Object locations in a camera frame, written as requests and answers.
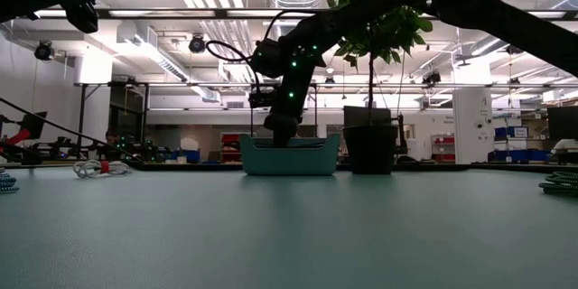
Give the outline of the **blue storage bins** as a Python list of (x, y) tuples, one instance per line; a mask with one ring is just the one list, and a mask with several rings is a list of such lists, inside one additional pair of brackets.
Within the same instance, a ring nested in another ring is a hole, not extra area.
[(495, 150), (488, 153), (490, 162), (530, 163), (546, 162), (551, 153), (547, 150), (522, 149), (522, 150)]

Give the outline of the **teal plastic bin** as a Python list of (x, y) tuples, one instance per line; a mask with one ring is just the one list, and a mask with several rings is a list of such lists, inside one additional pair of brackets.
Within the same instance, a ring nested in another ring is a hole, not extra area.
[(243, 170), (251, 176), (331, 176), (337, 170), (340, 136), (292, 138), (274, 147), (272, 138), (239, 136)]

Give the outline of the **potted green plant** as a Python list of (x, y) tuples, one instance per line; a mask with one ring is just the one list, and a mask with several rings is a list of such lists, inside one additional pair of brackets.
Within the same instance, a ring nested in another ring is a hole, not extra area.
[[(356, 68), (359, 59), (368, 57), (368, 98), (362, 107), (374, 107), (375, 64), (405, 63), (405, 56), (415, 44), (422, 44), (420, 33), (429, 33), (432, 24), (408, 5), (398, 5), (349, 30), (338, 42), (337, 57)], [(353, 126), (343, 128), (350, 170), (354, 174), (390, 174), (396, 154), (397, 136), (402, 126)]]

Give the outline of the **black ceiling spotlight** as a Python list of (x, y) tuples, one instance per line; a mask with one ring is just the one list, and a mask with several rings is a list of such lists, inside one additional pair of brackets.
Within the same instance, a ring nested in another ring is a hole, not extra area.
[(203, 53), (206, 49), (206, 42), (203, 34), (194, 34), (189, 42), (188, 49), (191, 53)]

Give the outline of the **black slanted rod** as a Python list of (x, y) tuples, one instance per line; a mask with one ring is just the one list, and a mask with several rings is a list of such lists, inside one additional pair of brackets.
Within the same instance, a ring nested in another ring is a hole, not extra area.
[(103, 142), (103, 141), (101, 141), (101, 140), (98, 140), (97, 138), (94, 138), (94, 137), (92, 137), (92, 136), (84, 135), (84, 134), (82, 134), (82, 133), (80, 133), (80, 132), (77, 132), (77, 131), (71, 130), (71, 129), (67, 128), (67, 127), (58, 125), (58, 124), (52, 122), (51, 120), (48, 120), (48, 119), (46, 119), (45, 117), (41, 117), (40, 115), (37, 115), (37, 114), (35, 114), (35, 113), (33, 113), (33, 112), (30, 112), (30, 111), (28, 111), (28, 110), (26, 110), (26, 109), (24, 109), (24, 108), (22, 108), (22, 107), (19, 107), (19, 106), (17, 106), (16, 104), (14, 104), (14, 103), (12, 103), (12, 102), (4, 99), (4, 98), (1, 98), (1, 97), (0, 97), (0, 103), (5, 104), (5, 105), (9, 106), (10, 108), (12, 108), (12, 109), (14, 109), (14, 110), (17, 110), (17, 111), (19, 111), (19, 112), (21, 112), (21, 113), (23, 113), (23, 114), (25, 114), (25, 115), (30, 115), (30, 116), (32, 116), (32, 117), (35, 117), (35, 118), (41, 120), (44, 124), (47, 124), (47, 125), (53, 126), (53, 127), (55, 127), (55, 128), (58, 128), (58, 129), (60, 129), (61, 131), (64, 131), (64, 132), (69, 133), (69, 134), (72, 134), (72, 135), (76, 135), (77, 137), (80, 137), (81, 139), (91, 140), (91, 141), (93, 141), (93, 142), (96, 142), (96, 143), (99, 144), (99, 145), (104, 145), (105, 147), (111, 148), (111, 149), (113, 149), (113, 150), (117, 150), (118, 152), (120, 152), (120, 153), (122, 153), (122, 154), (129, 155), (129, 156), (131, 157), (130, 159), (131, 159), (132, 161), (136, 161), (137, 163), (140, 163), (140, 164), (146, 164), (146, 161), (144, 161), (144, 160), (142, 160), (142, 159), (140, 159), (140, 158), (138, 158), (138, 157), (135, 157), (133, 154), (129, 153), (127, 150), (124, 150), (124, 149), (122, 149), (122, 148), (120, 148), (120, 147), (115, 147), (114, 145), (111, 145), (111, 144), (108, 144), (107, 142)]

